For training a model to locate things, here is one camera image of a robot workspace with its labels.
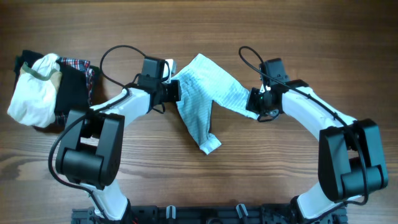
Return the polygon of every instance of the folded clothes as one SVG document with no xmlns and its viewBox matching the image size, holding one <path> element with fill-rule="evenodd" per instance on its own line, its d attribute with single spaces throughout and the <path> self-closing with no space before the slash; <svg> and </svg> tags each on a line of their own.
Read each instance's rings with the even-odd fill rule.
<svg viewBox="0 0 398 224">
<path fill-rule="evenodd" d="M 51 71 L 52 67 L 60 70 L 59 74 L 61 75 L 56 75 L 53 73 L 53 71 Z M 55 119 L 51 119 L 55 124 L 64 126 L 66 124 L 69 111 L 72 107 L 79 106 L 83 108 L 89 108 L 92 105 L 94 87 L 100 75 L 100 69 L 90 65 L 90 61 L 58 57 L 58 55 L 54 60 L 53 58 L 44 58 L 44 55 L 31 50 L 23 50 L 22 55 L 17 57 L 15 62 L 14 72 L 16 74 L 16 81 L 14 84 L 14 95 L 18 96 L 19 98 L 23 97 L 27 99 L 26 96 L 15 93 L 20 75 L 22 75 L 22 73 L 24 73 L 26 70 L 29 70 L 31 76 L 38 80 L 45 81 L 45 79 L 48 78 L 52 82 L 53 87 L 56 89 L 56 100 L 54 104 L 55 108 L 52 110 L 52 114 L 55 116 Z M 36 75 L 43 73 L 52 73 L 52 76 L 45 77 L 42 75 Z M 36 91 L 38 91 L 39 87 L 43 88 L 43 85 L 36 85 L 38 82 L 37 80 L 30 79 L 28 84 L 32 84 L 30 82 L 35 83 Z M 25 83 L 24 88 L 29 89 L 30 85 L 28 84 Z M 24 124 L 37 126 L 35 123 L 36 122 L 33 121 L 31 123 Z M 45 124 L 47 124 L 47 122 L 40 124 L 38 127 L 44 128 L 45 126 L 43 125 Z"/>
<path fill-rule="evenodd" d="M 180 80 L 181 101 L 177 102 L 178 112 L 205 154 L 221 145 L 216 136 L 209 133 L 213 101 L 249 118 L 258 117 L 258 114 L 246 110 L 249 90 L 202 54 L 198 54 L 172 79 Z"/>
<path fill-rule="evenodd" d="M 32 68 L 27 62 L 22 65 L 7 111 L 17 122 L 45 128 L 55 121 L 55 102 L 62 77 L 57 59 L 58 55 L 48 54 Z"/>
<path fill-rule="evenodd" d="M 57 95 L 55 124 L 64 126 L 72 107 L 89 108 L 93 104 L 94 86 L 100 73 L 87 60 L 60 57 L 57 62 L 64 78 Z"/>
</svg>

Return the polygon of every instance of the robotic arm link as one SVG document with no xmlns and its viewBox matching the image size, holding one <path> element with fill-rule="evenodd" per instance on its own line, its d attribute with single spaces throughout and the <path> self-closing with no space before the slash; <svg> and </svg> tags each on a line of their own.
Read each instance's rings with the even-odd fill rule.
<svg viewBox="0 0 398 224">
<path fill-rule="evenodd" d="M 259 70 L 241 55 L 245 48 L 260 58 Z M 73 210 L 72 223 L 339 224 L 347 222 L 347 204 L 363 205 L 369 193 L 387 186 L 386 163 L 375 122 L 370 119 L 357 121 L 324 102 L 305 82 L 290 81 L 279 58 L 263 62 L 249 47 L 242 47 L 239 55 L 261 74 L 263 84 L 261 89 L 251 90 L 246 109 L 261 117 L 270 117 L 259 118 L 259 121 L 272 121 L 285 113 L 307 128 L 319 141 L 319 182 L 294 197 L 290 204 L 182 208 L 131 206 L 115 179 L 120 166 L 124 127 L 156 105 L 179 101 L 181 95 L 178 80 L 170 81 L 171 74 L 175 73 L 175 62 L 145 55 L 137 84 L 134 79 L 123 86 L 120 95 L 102 105 L 92 106 L 88 111 L 71 110 L 69 114 L 68 131 L 62 136 L 55 168 L 78 186 L 76 188 L 87 191 L 94 204 L 91 208 Z M 99 138 L 97 146 L 80 141 L 91 136 Z M 358 157 L 349 158 L 350 149 L 358 151 Z M 360 196 L 364 196 L 363 202 L 353 201 Z"/>
</svg>

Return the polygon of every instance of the wooden table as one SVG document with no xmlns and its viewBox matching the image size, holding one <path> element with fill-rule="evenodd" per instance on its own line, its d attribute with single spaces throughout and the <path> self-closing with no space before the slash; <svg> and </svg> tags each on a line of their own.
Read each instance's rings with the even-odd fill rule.
<svg viewBox="0 0 398 224">
<path fill-rule="evenodd" d="M 379 125 L 389 185 L 371 194 L 366 206 L 349 206 L 349 222 L 397 223 L 397 9 L 393 1 L 2 4 L 0 223 L 68 223 L 72 208 L 90 206 L 84 192 L 58 184 L 48 172 L 57 135 L 18 124 L 6 113 L 15 55 L 31 49 L 99 65 L 118 44 L 174 58 L 177 70 L 204 54 L 246 88 L 261 83 L 239 58 L 240 46 L 255 48 L 264 59 L 282 58 L 291 79 L 305 80 L 340 111 Z M 127 83 L 141 66 L 139 54 L 122 49 L 109 54 L 104 70 Z M 104 81 L 103 90 L 110 98 L 120 88 Z M 124 131 L 118 180 L 133 205 L 286 203 L 317 182 L 318 143 L 286 115 L 258 123 L 215 104 L 212 133 L 223 145 L 205 156 L 175 105 L 166 108 Z"/>
</svg>

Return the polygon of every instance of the black cable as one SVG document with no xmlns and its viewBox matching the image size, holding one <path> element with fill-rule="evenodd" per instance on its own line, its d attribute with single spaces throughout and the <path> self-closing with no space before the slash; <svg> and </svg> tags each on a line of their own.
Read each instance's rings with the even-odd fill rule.
<svg viewBox="0 0 398 224">
<path fill-rule="evenodd" d="M 279 117 L 279 115 L 280 115 L 279 111 L 278 111 L 278 113 L 277 113 L 275 116 L 268 115 L 268 116 L 271 117 L 271 118 L 268 118 L 268 119 L 261 119 L 262 116 L 259 115 L 259 117 L 257 118 L 257 121 L 258 121 L 258 122 L 269 122 L 269 121 L 273 121 L 273 120 L 277 119 L 277 118 Z"/>
<path fill-rule="evenodd" d="M 95 196 L 94 196 L 93 191 L 90 190 L 90 189 L 88 189 L 88 188 L 86 188 L 86 187 L 82 187 L 82 186 L 79 186 L 79 185 L 71 184 L 71 183 L 68 183 L 68 182 L 65 182 L 64 180 L 62 180 L 62 179 L 57 175 L 57 173 L 54 171 L 54 168 L 53 168 L 53 166 L 52 166 L 52 159 L 53 159 L 53 156 L 54 156 L 55 149 L 57 148 L 59 142 L 62 140 L 62 138 L 63 138 L 74 126 L 76 126 L 76 124 L 78 124 L 79 122 L 84 121 L 85 119 L 89 118 L 90 116 L 93 116 L 94 114 L 99 113 L 100 111 L 103 111 L 103 110 L 106 110 L 106 109 L 111 108 L 112 106 L 114 106 L 114 105 L 116 105 L 116 104 L 122 102 L 123 100 L 125 100 L 125 99 L 130 95 L 130 91 L 129 91 L 128 88 L 126 88 L 125 85 L 123 85 L 123 84 L 121 84 L 121 83 L 119 83 L 119 82 L 113 80 L 112 78 L 108 77 L 107 75 L 105 75 L 104 71 L 102 70 L 102 64 L 103 64 L 103 61 L 104 61 L 104 59 L 105 59 L 105 56 L 106 56 L 107 54 L 109 54 L 110 51 L 112 51 L 112 50 L 114 50 L 114 49 L 121 48 L 121 47 L 127 47 L 127 48 L 130 48 L 130 49 L 136 50 L 137 52 L 139 52 L 139 53 L 142 54 L 143 56 L 146 56 L 142 51 L 140 51 L 139 49 L 137 49 L 137 48 L 135 48 L 135 47 L 132 47 L 132 46 L 129 46 L 129 45 L 118 45 L 118 46 L 112 47 L 111 49 L 109 49 L 108 51 L 105 52 L 105 54 L 102 56 L 101 61 L 100 61 L 100 63 L 99 63 L 99 69 L 102 71 L 102 75 L 103 75 L 107 80 L 109 80 L 109 81 L 111 81 L 111 82 L 113 82 L 113 83 L 115 83 L 115 84 L 117 84 L 117 85 L 123 87 L 123 89 L 126 90 L 126 94 L 125 94 L 122 98 L 116 100 L 116 101 L 113 102 L 113 103 L 110 103 L 110 104 L 108 104 L 108 105 L 106 105 L 106 106 L 104 106 L 104 107 L 102 107 L 102 108 L 99 108 L 99 109 L 97 109 L 97 110 L 94 110 L 94 111 L 92 111 L 92 112 L 90 112 L 90 113 L 86 113 L 85 115 L 81 116 L 80 118 L 78 118 L 77 120 L 75 120 L 74 122 L 72 122 L 69 126 L 67 126 L 67 127 L 61 132 L 61 134 L 58 136 L 58 138 L 55 140 L 55 142 L 53 143 L 53 145 L 52 145 L 52 147 L 51 147 L 51 150 L 50 150 L 50 153 L 49 153 L 49 160 L 48 160 L 48 167 L 49 167 L 49 171 L 50 171 L 52 177 L 53 177 L 56 181 L 60 182 L 61 184 L 65 185 L 65 186 L 67 186 L 67 187 L 71 187 L 71 188 L 79 189 L 79 190 L 84 190 L 84 191 L 86 191 L 87 193 L 89 193 L 90 197 L 91 197 L 91 198 L 93 199 L 93 201 L 94 201 L 94 204 L 96 205 L 97 209 L 101 212 L 102 216 L 104 216 L 104 219 L 105 219 L 105 220 L 109 220 L 109 218 L 105 215 L 104 210 L 103 210 L 103 209 L 101 208 L 101 206 L 99 205 L 97 199 L 96 199 Z"/>
<path fill-rule="evenodd" d="M 361 146 L 359 145 L 359 142 L 357 140 L 357 138 L 354 136 L 353 132 L 350 130 L 350 128 L 348 127 L 348 125 L 338 116 L 337 112 L 332 111 L 331 109 L 329 109 L 327 106 L 325 106 L 323 103 L 319 102 L 317 99 L 315 99 L 314 97 L 311 96 L 311 94 L 307 94 L 304 93 L 296 88 L 293 88 L 291 86 L 286 85 L 285 83 L 269 76 L 266 75 L 264 73 L 262 73 L 259 69 L 257 69 L 255 66 L 253 66 L 252 64 L 250 64 L 243 56 L 242 56 L 242 49 L 249 49 L 250 51 L 252 51 L 254 54 L 257 55 L 257 57 L 260 59 L 261 63 L 263 64 L 264 61 L 262 60 L 261 56 L 251 47 L 248 46 L 242 46 L 239 48 L 239 56 L 241 57 L 242 61 L 249 67 L 251 67 L 254 71 L 258 72 L 260 75 L 262 75 L 265 78 L 268 78 L 280 85 L 283 85 L 284 87 L 296 91 L 297 93 L 300 93 L 303 96 L 306 96 L 308 99 L 314 101 L 316 104 L 318 104 L 319 106 L 321 106 L 324 110 L 326 110 L 328 113 L 330 113 L 334 119 L 338 120 L 344 127 L 344 130 L 346 131 L 346 133 L 348 134 L 348 136 L 353 140 L 354 142 L 354 150 L 358 151 L 359 154 L 359 160 L 361 161 L 361 169 L 362 169 L 362 175 L 363 175 L 363 180 L 364 180 L 364 199 L 362 202 L 356 202 L 356 201 L 345 201 L 343 202 L 345 205 L 346 204 L 354 204 L 354 205 L 365 205 L 368 202 L 369 199 L 369 189 L 368 189 L 368 173 L 366 172 L 366 166 L 365 166 L 365 160 L 364 160 L 364 156 L 363 156 L 363 152 L 361 149 Z"/>
<path fill-rule="evenodd" d="M 156 112 L 158 112 L 158 113 L 160 113 L 160 114 L 164 114 L 165 112 L 166 112 L 166 107 L 164 106 L 164 103 L 163 102 L 161 102 L 161 105 L 162 105 L 162 110 L 163 111 L 160 111 L 160 110 L 158 110 L 158 109 L 156 109 L 156 108 L 152 108 L 152 110 L 154 110 L 154 111 L 156 111 Z"/>
<path fill-rule="evenodd" d="M 141 73 L 138 73 L 138 74 L 134 77 L 134 79 L 132 80 L 132 83 L 135 83 L 135 82 L 136 82 L 136 79 L 137 79 L 137 77 L 138 77 L 139 75 L 141 75 Z"/>
</svg>

